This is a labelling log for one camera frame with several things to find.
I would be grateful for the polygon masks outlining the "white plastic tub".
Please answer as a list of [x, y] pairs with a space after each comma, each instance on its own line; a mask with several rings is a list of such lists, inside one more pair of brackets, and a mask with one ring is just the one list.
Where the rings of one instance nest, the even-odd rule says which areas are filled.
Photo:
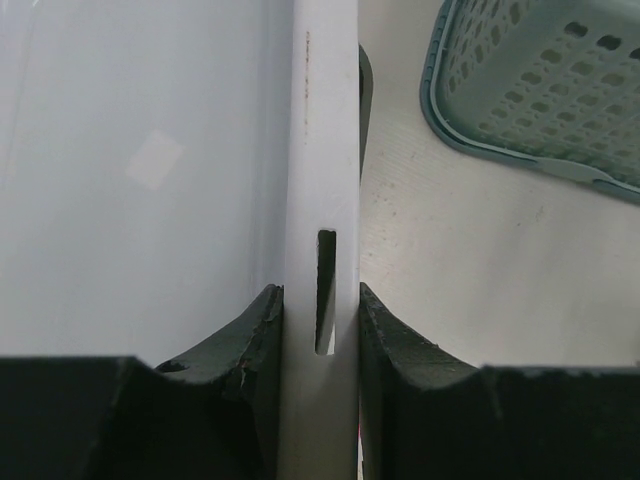
[[157, 367], [284, 290], [272, 479], [358, 459], [354, 1], [1, 5], [1, 361]]

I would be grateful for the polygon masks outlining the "light teal perforated basket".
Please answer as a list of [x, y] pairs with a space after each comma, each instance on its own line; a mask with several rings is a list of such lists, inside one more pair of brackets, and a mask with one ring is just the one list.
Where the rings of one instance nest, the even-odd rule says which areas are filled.
[[639, 199], [635, 1], [446, 1], [419, 98], [460, 152]]

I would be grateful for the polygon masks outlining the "dark green plastic tray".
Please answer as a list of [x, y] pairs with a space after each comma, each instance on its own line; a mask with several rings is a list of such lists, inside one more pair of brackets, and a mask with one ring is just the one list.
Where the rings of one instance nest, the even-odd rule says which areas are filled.
[[368, 55], [359, 46], [360, 170], [364, 168], [373, 98], [373, 71]]

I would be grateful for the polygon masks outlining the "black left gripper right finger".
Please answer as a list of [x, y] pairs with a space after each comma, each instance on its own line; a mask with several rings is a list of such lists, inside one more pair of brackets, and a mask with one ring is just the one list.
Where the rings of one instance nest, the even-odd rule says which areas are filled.
[[476, 368], [368, 286], [358, 316], [366, 478], [638, 477], [637, 368]]

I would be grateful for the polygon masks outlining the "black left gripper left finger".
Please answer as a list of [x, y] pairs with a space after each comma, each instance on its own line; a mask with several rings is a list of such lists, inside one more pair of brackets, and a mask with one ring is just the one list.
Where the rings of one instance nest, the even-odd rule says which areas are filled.
[[196, 346], [134, 357], [5, 357], [5, 479], [272, 479], [284, 290]]

